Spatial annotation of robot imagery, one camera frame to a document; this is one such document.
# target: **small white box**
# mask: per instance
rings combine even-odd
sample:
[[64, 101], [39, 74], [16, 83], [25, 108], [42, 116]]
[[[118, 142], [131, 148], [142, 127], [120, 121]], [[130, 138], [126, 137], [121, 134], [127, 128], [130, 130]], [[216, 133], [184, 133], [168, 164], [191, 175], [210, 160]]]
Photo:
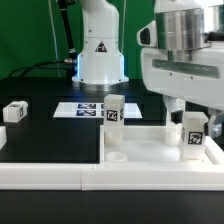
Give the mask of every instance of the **small white box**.
[[205, 151], [204, 125], [208, 118], [202, 112], [185, 112], [180, 141], [182, 159], [201, 160]]
[[119, 145], [123, 139], [124, 103], [122, 95], [109, 94], [104, 98], [105, 143]]
[[0, 126], [0, 150], [5, 145], [6, 141], [6, 129], [5, 127]]
[[3, 108], [4, 122], [18, 123], [27, 115], [28, 104], [25, 101], [13, 101]]

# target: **black table surface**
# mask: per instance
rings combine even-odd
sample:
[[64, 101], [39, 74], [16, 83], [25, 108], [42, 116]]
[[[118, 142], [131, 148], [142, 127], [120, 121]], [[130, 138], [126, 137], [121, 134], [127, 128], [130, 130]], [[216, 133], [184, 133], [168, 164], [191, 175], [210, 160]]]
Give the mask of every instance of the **black table surface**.
[[[103, 119], [55, 119], [53, 114], [59, 102], [103, 103], [107, 94], [75, 89], [65, 79], [1, 80], [1, 113], [12, 101], [26, 101], [29, 107], [28, 115], [16, 124], [4, 123], [0, 114], [0, 125], [7, 130], [7, 144], [0, 151], [0, 162], [99, 163], [99, 130]], [[149, 93], [141, 80], [133, 80], [129, 88], [113, 94], [125, 95], [126, 102], [137, 103], [143, 114], [143, 119], [127, 119], [125, 124], [163, 122], [162, 97]]]
[[[148, 92], [141, 80], [131, 80], [128, 89], [114, 93], [124, 94], [142, 112], [143, 119], [126, 120], [127, 125], [165, 124], [162, 97]], [[54, 119], [53, 113], [60, 101], [103, 102], [107, 94], [74, 89], [63, 79], [1, 80], [0, 109], [15, 100], [27, 101], [29, 108], [18, 124], [5, 124], [0, 116], [8, 140], [0, 161], [98, 163], [102, 119]], [[222, 224], [224, 192], [0, 191], [0, 224], [11, 223]]]

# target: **green wall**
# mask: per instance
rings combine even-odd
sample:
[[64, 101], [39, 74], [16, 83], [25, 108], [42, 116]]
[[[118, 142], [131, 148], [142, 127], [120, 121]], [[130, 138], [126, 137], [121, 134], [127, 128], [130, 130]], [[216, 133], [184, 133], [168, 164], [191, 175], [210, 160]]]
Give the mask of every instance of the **green wall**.
[[[123, 20], [123, 0], [108, 0], [120, 13], [120, 30]], [[127, 0], [124, 33], [124, 56], [126, 75], [141, 78], [140, 51], [136, 33], [153, 19], [153, 0]], [[55, 0], [51, 1], [59, 58], [67, 57], [67, 44]], [[78, 52], [82, 50], [82, 13], [80, 4], [68, 9], [73, 39]], [[48, 0], [0, 1], [0, 78], [19, 67], [30, 66], [43, 61], [55, 60], [52, 28]], [[34, 71], [30, 75], [56, 76], [57, 72]]]

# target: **printed marker sheet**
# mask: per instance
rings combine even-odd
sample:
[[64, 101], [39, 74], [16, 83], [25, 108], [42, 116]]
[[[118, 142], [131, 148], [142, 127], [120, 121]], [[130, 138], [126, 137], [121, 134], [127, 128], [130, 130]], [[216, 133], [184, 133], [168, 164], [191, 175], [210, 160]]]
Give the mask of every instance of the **printed marker sheet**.
[[[65, 103], [60, 102], [54, 113], [54, 118], [103, 118], [103, 103]], [[136, 103], [126, 103], [124, 118], [141, 119], [142, 115]]]

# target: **warning label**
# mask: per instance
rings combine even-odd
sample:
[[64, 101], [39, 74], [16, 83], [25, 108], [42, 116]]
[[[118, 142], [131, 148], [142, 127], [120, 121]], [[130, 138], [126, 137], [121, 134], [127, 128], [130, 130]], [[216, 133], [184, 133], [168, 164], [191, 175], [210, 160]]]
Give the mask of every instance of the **warning label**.
[[96, 52], [107, 52], [107, 49], [106, 49], [103, 41], [100, 42], [99, 46], [96, 49]]

